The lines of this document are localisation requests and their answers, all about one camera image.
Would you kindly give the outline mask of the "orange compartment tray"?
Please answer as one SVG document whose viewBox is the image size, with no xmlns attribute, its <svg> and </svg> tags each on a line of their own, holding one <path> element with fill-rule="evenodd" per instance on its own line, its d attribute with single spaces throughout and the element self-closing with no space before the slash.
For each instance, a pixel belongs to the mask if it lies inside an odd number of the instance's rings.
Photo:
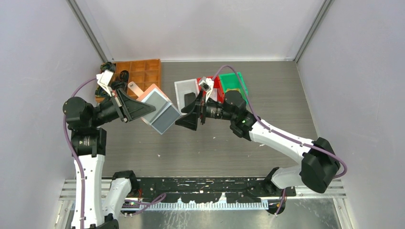
<svg viewBox="0 0 405 229">
<path fill-rule="evenodd" d="M 100 65 L 100 70 L 110 70 L 114 73 L 112 78 L 111 88 L 122 88 L 124 92 L 131 98 L 136 99 L 137 96 L 128 90 L 130 82 L 136 83 L 143 91 L 145 91 L 153 83 L 158 87 L 161 85 L 161 61 L 160 59 L 135 60 L 125 62 L 105 62 Z M 129 72 L 128 83 L 121 82 L 118 77 L 121 71 Z"/>
</svg>

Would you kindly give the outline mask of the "aluminium rail front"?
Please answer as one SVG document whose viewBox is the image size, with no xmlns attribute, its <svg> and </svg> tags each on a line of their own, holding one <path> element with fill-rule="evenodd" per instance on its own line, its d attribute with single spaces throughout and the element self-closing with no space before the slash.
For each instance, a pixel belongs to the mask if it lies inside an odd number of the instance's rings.
<svg viewBox="0 0 405 229">
<path fill-rule="evenodd" d="M 343 189 L 343 185 L 339 179 L 333 180 L 330 186 L 324 193 L 317 193 L 312 191 L 306 186 L 295 186 L 296 196 L 287 197 L 287 200 L 293 199 L 323 199 L 323 198 L 346 198 L 346 193 Z M 59 200 L 72 200 L 75 201 L 76 195 L 76 180 L 65 180 L 62 192 Z M 125 212 L 134 212 L 144 208 L 146 204 L 139 207 L 137 199 L 126 198 L 126 204 L 122 208 Z M 268 210 L 270 206 L 270 212 L 274 213 L 277 210 L 276 204 L 279 200 L 275 198 L 261 198 L 258 203 L 227 203 L 225 197 L 222 196 L 217 203 L 183 203 L 178 201 L 176 203 L 159 203 L 152 204 L 147 207 L 149 211 L 161 211 L 161 210 L 247 210 L 247 209 L 265 209 Z"/>
</svg>

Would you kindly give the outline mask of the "black card in white bin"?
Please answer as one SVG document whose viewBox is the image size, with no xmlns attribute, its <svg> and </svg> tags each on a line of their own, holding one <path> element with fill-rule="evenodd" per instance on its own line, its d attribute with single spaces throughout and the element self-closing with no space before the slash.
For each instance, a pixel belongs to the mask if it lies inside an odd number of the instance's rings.
<svg viewBox="0 0 405 229">
<path fill-rule="evenodd" d="M 188 93 L 184 95 L 185 108 L 186 107 L 194 108 L 197 101 L 198 98 L 196 93 Z"/>
</svg>

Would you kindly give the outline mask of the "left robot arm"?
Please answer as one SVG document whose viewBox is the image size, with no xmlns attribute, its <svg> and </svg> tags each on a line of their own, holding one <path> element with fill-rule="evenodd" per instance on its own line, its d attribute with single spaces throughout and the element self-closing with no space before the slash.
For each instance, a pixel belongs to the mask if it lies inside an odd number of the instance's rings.
<svg viewBox="0 0 405 229">
<path fill-rule="evenodd" d="M 107 132 L 101 125 L 115 119 L 127 123 L 156 110 L 153 105 L 130 98 L 123 90 L 113 91 L 110 99 L 98 106 L 72 96 L 63 105 L 64 131 L 74 157 L 76 170 L 73 229 L 117 229 L 118 217 L 126 197 L 139 191 L 132 170 L 116 172 L 109 192 L 102 199 L 102 170 L 106 156 Z"/>
</svg>

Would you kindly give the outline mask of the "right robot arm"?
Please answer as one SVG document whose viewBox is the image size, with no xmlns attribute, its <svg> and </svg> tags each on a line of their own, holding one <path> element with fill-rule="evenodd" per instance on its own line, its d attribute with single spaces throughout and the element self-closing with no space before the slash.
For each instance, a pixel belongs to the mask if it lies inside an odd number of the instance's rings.
<svg viewBox="0 0 405 229">
<path fill-rule="evenodd" d="M 289 168 L 275 167 L 266 176 L 263 185 L 271 196 L 283 189 L 306 186 L 316 193 L 324 193 L 333 180 L 340 164 L 323 151 L 330 143 L 323 139 L 301 138 L 265 122 L 248 111 L 241 93 L 231 90 L 225 93 L 222 103 L 203 100 L 200 92 L 193 102 L 181 111 L 184 114 L 175 124 L 195 131 L 207 118 L 230 121 L 230 130 L 239 138 L 264 144 L 293 159 L 297 165 Z"/>
</svg>

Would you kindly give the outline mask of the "green plastic bin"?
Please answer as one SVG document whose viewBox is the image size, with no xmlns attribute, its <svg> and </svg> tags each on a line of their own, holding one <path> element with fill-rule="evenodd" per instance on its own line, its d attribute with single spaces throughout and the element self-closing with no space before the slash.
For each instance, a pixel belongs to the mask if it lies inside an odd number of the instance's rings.
<svg viewBox="0 0 405 229">
<path fill-rule="evenodd" d="M 224 93 L 230 90 L 237 90 L 241 93 L 242 97 L 248 94 L 248 89 L 243 79 L 243 75 L 238 72 L 239 77 L 234 73 L 224 73 L 219 75 L 219 80 L 222 85 Z"/>
</svg>

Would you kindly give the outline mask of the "white plastic bin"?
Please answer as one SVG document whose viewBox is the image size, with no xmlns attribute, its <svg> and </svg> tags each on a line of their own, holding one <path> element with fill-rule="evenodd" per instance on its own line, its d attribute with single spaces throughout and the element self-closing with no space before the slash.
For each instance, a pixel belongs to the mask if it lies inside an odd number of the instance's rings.
<svg viewBox="0 0 405 229">
<path fill-rule="evenodd" d="M 181 111 L 181 109 L 185 107 L 185 102 L 184 102 L 185 94 L 196 93 L 196 95 L 198 95 L 200 92 L 198 83 L 197 83 L 197 79 L 175 81 L 174 86 L 175 86 L 175 93 L 176 93 L 176 99 L 177 99 L 177 107 L 178 107 L 179 111 Z"/>
</svg>

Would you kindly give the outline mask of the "red plastic bin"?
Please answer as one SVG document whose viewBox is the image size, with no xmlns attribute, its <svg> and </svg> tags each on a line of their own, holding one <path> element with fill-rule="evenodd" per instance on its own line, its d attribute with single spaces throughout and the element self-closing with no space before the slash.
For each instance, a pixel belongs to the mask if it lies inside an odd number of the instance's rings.
<svg viewBox="0 0 405 229">
<path fill-rule="evenodd" d="M 213 91 L 210 95 L 210 98 L 215 100 L 216 102 L 223 103 L 224 101 L 224 90 L 222 87 L 221 80 L 219 76 L 217 76 L 214 80 Z"/>
</svg>

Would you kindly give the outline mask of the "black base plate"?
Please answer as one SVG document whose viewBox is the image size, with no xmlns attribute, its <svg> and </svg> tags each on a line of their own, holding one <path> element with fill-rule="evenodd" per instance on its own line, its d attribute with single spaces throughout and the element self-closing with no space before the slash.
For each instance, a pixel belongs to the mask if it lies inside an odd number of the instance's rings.
<svg viewBox="0 0 405 229">
<path fill-rule="evenodd" d="M 227 203 L 258 203 L 261 198 L 279 200 L 283 194 L 296 196 L 288 187 L 282 191 L 267 178 L 258 177 L 141 177 L 134 187 L 126 180 L 114 179 L 110 189 L 123 192 L 127 198 L 150 203 L 165 194 L 164 203 L 217 203 L 222 196 Z"/>
</svg>

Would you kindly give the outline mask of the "pink leather card holder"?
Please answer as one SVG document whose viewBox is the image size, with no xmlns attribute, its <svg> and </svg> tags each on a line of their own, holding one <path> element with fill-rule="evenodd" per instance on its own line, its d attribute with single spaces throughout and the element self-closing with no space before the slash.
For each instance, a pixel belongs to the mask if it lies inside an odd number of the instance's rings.
<svg viewBox="0 0 405 229">
<path fill-rule="evenodd" d="M 143 91 L 136 83 L 130 82 L 128 89 L 138 97 L 137 101 L 155 107 L 155 111 L 141 119 L 159 134 L 164 134 L 181 116 L 181 112 L 156 84 L 153 83 Z"/>
</svg>

